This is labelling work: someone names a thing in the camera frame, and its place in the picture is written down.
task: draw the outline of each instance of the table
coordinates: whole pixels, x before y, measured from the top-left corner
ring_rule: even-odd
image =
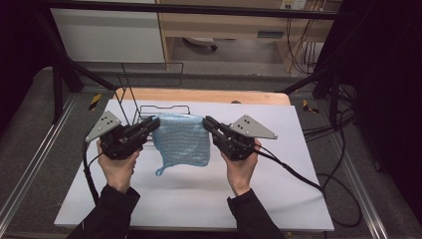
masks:
[[[206,96],[203,99],[209,102],[216,100],[210,96],[225,95],[227,99],[231,99],[230,96],[236,96],[236,93],[143,89],[136,91],[135,95],[139,94],[140,98],[142,91],[156,93],[156,98],[161,100],[138,101],[140,105],[159,107],[189,105],[193,115],[209,115],[224,123],[234,122],[243,114],[251,116],[279,136],[276,140],[261,139],[262,144],[298,173],[317,182],[295,108],[288,106],[289,101],[277,106],[181,102],[180,99],[186,98],[186,95],[177,95],[176,93],[180,93],[180,91],[185,94],[190,93],[190,96],[201,96],[202,93],[203,96]],[[175,93],[173,94],[175,100],[172,102],[163,99],[163,96],[168,96],[170,93]],[[259,94],[243,92],[244,99],[247,99],[248,95]],[[285,95],[268,94],[269,96],[287,100]],[[127,113],[128,109],[133,108],[133,101],[123,101],[123,108]],[[116,100],[110,100],[106,109],[123,119]],[[88,151],[88,159],[90,160],[96,155],[97,150],[95,144],[92,143]],[[211,159],[207,166],[176,165],[167,168],[161,176],[154,174],[155,170],[161,167],[162,161],[159,152],[151,143],[148,142],[144,146],[140,155],[131,181],[132,187],[141,195],[132,213],[130,223],[132,229],[232,230],[236,228],[235,219],[226,202],[228,196],[233,197],[234,195],[226,179],[225,162],[221,159],[216,146],[211,146]],[[106,184],[106,179],[97,163],[93,163],[92,174],[97,190],[100,191]],[[274,162],[260,158],[251,186],[276,225],[281,229],[333,230],[320,192],[297,180]],[[75,227],[93,207],[94,202],[81,166],[55,224]]]

